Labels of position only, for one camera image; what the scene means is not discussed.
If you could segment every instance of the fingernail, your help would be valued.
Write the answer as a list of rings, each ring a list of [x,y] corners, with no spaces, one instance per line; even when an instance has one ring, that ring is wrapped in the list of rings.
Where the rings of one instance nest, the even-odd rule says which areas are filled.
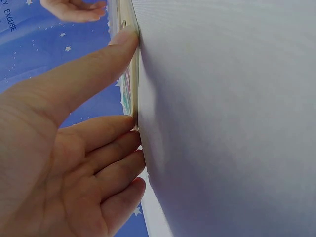
[[[125,27],[123,30],[118,32],[110,41],[109,45],[122,45],[125,44],[134,33],[131,26]]]

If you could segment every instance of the palm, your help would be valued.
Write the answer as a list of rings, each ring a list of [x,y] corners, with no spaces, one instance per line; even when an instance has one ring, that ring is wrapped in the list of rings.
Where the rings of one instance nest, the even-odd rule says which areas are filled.
[[[46,142],[49,135],[43,139],[34,130],[32,136],[38,137],[34,143],[51,146],[51,153],[24,151],[26,157],[33,156],[31,163],[42,166],[30,166],[31,177],[16,177],[29,194],[19,194],[23,202],[12,226],[6,227],[11,231],[9,236],[104,237],[116,232],[115,212],[123,211],[129,201],[119,199],[120,206],[114,207],[118,202],[115,195],[144,167],[140,152],[134,153],[140,138],[137,132],[128,132],[132,127],[129,117],[95,118],[59,130],[52,144]]]
[[[41,0],[42,6],[64,21],[97,21],[105,14],[106,3],[85,3],[82,0]]]

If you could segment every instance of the white star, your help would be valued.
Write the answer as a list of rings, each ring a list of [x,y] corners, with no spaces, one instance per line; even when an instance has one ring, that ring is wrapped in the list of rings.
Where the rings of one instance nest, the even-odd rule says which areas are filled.
[[[117,83],[115,86],[120,86],[120,80],[117,80]]]
[[[142,214],[139,209],[140,209],[139,207],[135,209],[134,211],[135,216],[137,216],[138,214]]]

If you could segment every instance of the blue fabric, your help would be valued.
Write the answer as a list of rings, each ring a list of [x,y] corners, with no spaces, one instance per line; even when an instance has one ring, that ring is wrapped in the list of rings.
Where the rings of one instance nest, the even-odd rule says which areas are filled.
[[[0,92],[101,49],[110,40],[107,16],[97,22],[65,23],[46,11],[39,0],[27,1],[32,4],[25,1],[0,0]],[[119,87],[112,84],[74,111],[63,127],[122,112]],[[117,237],[148,236],[144,217],[137,213],[132,214]]]

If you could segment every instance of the hand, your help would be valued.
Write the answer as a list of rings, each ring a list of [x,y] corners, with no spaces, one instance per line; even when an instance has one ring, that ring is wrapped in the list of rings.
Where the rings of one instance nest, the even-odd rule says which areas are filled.
[[[105,15],[105,1],[90,4],[82,0],[40,0],[40,3],[63,21],[97,21]]]
[[[0,95],[0,236],[110,237],[130,217],[145,190],[133,119],[58,128],[118,79],[137,45],[126,29],[107,48]]]

